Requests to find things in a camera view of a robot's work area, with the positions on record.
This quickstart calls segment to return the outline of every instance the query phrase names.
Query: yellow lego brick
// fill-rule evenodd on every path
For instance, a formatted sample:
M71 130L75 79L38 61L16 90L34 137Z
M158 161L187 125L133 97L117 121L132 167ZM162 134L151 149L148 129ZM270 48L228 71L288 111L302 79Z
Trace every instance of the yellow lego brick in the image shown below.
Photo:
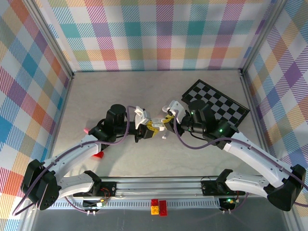
M159 215L159 206L151 206L151 215Z

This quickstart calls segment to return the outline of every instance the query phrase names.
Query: chessboard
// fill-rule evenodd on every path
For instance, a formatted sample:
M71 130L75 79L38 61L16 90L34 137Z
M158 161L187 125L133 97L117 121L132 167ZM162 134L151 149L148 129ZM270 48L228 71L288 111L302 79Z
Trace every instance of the chessboard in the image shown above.
M182 95L182 101L187 104L195 100L203 100L211 105L216 119L225 119L236 127L249 113L249 109L200 79Z

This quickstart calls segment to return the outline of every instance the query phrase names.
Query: colorful plaid backdrop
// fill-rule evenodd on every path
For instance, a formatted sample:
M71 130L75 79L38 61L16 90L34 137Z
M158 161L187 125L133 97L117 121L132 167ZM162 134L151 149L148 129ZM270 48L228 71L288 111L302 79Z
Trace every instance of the colorful plaid backdrop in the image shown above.
M73 69L237 69L276 0L37 0Z
M249 76L271 154L308 170L308 0L287 2ZM308 202L306 190L300 201Z
M18 226L23 175L46 156L68 81L22 0L0 0L1 231Z

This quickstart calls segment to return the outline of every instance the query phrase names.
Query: white table surface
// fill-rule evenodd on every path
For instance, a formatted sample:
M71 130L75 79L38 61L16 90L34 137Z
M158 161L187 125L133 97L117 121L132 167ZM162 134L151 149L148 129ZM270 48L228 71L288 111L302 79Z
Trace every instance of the white table surface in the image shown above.
M182 94L201 79L243 106L248 107L238 71L146 71L77 73L55 144L53 155L78 143L84 127L92 128L105 118L112 104L145 108L151 117L164 115L161 108L172 100L180 102ZM259 145L252 117L246 116L239 130ZM256 174L242 160L211 146L201 150L184 147L176 135L166 140L160 132L152 139L134 142L129 136L120 145L108 147L104 157L91 157L68 175L92 170L98 176L213 176L230 168L243 174ZM185 133L190 145L204 144Z

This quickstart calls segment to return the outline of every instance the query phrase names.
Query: plaid wallpaper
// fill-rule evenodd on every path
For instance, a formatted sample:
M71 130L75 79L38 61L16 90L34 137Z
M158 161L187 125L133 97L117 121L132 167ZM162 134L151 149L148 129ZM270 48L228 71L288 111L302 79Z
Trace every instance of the plaid wallpaper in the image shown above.
M276 0L36 0L72 68L238 69Z
M271 154L308 171L308 0L287 2L249 76ZM306 204L308 192L299 200Z
M47 154L68 81L22 0L0 0L1 231L18 226L23 175Z

